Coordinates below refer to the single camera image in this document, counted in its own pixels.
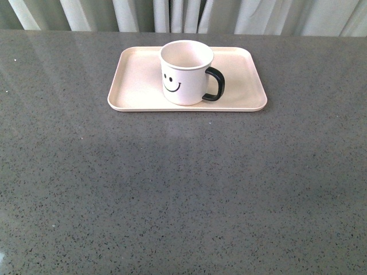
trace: countertop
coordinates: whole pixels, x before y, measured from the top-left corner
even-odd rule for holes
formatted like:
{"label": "countertop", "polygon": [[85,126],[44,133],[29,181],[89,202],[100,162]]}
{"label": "countertop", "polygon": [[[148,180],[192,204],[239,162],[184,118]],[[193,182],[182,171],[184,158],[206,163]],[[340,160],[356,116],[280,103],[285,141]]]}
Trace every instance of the countertop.
{"label": "countertop", "polygon": [[[248,50],[265,108],[108,105],[124,49],[180,39]],[[0,274],[366,274],[366,50],[1,30]]]}

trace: mug handle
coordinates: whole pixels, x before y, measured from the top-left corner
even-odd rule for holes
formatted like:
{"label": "mug handle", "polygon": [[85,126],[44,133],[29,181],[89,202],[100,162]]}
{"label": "mug handle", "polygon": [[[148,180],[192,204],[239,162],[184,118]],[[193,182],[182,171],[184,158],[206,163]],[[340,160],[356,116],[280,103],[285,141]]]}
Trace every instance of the mug handle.
{"label": "mug handle", "polygon": [[224,76],[219,70],[213,67],[209,67],[208,69],[206,69],[205,73],[214,76],[214,78],[218,81],[218,94],[211,95],[210,93],[206,93],[205,95],[203,95],[202,99],[208,101],[216,101],[220,99],[220,97],[223,95],[224,92],[224,85],[225,85]]}

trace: tray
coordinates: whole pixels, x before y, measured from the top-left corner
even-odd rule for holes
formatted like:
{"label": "tray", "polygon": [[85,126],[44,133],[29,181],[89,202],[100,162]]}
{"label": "tray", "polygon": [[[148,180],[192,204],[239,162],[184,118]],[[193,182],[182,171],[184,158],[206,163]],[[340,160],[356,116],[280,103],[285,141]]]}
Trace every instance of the tray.
{"label": "tray", "polygon": [[[266,105],[267,96],[250,53],[235,47],[212,47],[212,67],[225,77],[224,94],[218,101],[203,100],[191,106],[169,102],[162,90],[160,48],[133,47],[122,52],[107,98],[113,109],[121,112],[254,112]],[[209,77],[207,92],[217,92],[214,77]]]}

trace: white curtain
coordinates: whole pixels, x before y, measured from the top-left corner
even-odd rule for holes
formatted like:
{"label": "white curtain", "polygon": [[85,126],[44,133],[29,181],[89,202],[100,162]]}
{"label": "white curtain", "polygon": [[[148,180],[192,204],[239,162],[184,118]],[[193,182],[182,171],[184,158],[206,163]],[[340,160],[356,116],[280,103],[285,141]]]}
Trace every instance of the white curtain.
{"label": "white curtain", "polygon": [[367,36],[367,0],[0,0],[0,29]]}

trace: mug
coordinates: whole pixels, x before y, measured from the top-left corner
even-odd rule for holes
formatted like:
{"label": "mug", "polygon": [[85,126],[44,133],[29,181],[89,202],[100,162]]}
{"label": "mug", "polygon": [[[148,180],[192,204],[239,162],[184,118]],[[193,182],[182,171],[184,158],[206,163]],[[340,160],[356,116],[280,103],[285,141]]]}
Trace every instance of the mug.
{"label": "mug", "polygon": [[[162,67],[163,94],[177,105],[194,105],[201,100],[216,101],[224,92],[223,74],[211,67],[212,49],[198,41],[179,40],[159,51]],[[209,75],[218,82],[216,95],[206,93]]]}

